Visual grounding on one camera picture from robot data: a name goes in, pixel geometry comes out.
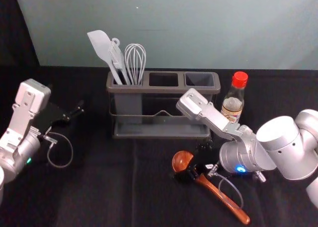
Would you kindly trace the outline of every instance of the light blue wall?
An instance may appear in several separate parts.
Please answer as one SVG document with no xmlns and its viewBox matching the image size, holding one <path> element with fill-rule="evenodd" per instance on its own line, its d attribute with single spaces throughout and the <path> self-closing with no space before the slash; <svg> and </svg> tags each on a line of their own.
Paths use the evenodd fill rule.
<svg viewBox="0 0 318 227">
<path fill-rule="evenodd" d="M 104 66 L 86 35 L 148 68 L 317 69 L 318 0 L 18 0 L 41 65 Z"/>
</svg>

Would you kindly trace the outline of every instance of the black curtain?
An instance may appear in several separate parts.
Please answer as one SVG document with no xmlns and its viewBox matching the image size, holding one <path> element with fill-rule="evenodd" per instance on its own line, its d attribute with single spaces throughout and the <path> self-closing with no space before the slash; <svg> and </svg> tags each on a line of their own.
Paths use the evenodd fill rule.
<svg viewBox="0 0 318 227">
<path fill-rule="evenodd" d="M 39 66 L 17 0 L 0 0 L 0 65 Z"/>
</svg>

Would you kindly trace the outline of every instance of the black tablecloth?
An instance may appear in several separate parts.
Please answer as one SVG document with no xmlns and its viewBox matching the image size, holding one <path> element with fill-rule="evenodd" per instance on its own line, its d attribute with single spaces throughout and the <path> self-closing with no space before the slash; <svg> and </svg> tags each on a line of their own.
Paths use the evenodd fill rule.
<svg viewBox="0 0 318 227">
<path fill-rule="evenodd" d="M 220 108 L 234 71 L 214 71 L 221 82 L 216 102 Z M 318 110 L 318 72 L 247 72 L 240 122 L 255 131 L 276 116 L 296 117 L 306 108 Z M 173 155 L 178 150 L 194 151 L 198 141 L 111 138 L 107 73 L 100 68 L 1 67 L 1 133 L 11 118 L 20 82 L 30 77 L 51 83 L 50 101 L 66 110 L 73 109 L 83 95 L 91 101 L 84 115 L 59 130 L 73 143 L 72 165 L 52 168 L 46 161 L 47 147 L 42 147 L 32 163 L 5 185 L 0 226 L 242 226 L 205 189 L 172 179 Z M 292 182 L 277 170 L 264 174 L 263 184 L 249 176 L 232 179 L 242 192 L 251 227 L 318 226 L 318 210 L 305 192 L 313 177 Z"/>
</svg>

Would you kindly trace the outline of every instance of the spoon handle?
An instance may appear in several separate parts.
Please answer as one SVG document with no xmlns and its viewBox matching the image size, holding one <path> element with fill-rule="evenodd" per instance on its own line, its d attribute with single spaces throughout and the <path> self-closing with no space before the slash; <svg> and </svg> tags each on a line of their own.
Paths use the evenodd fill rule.
<svg viewBox="0 0 318 227">
<path fill-rule="evenodd" d="M 229 197 L 227 197 L 223 192 L 219 192 L 219 189 L 215 187 L 208 179 L 201 174 L 197 179 L 197 183 L 208 188 L 215 196 L 217 196 L 228 208 L 233 212 L 234 215 L 245 225 L 249 224 L 250 218 L 249 216 L 241 210 L 234 201 L 232 201 Z"/>
</svg>

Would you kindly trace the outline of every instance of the bottle label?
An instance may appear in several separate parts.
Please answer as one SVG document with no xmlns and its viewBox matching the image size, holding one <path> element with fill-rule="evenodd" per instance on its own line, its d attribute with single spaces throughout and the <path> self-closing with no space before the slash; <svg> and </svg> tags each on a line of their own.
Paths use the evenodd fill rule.
<svg viewBox="0 0 318 227">
<path fill-rule="evenodd" d="M 230 111 L 222 105 L 221 114 L 223 114 L 231 123 L 238 123 L 242 109 L 239 111 Z"/>
</svg>

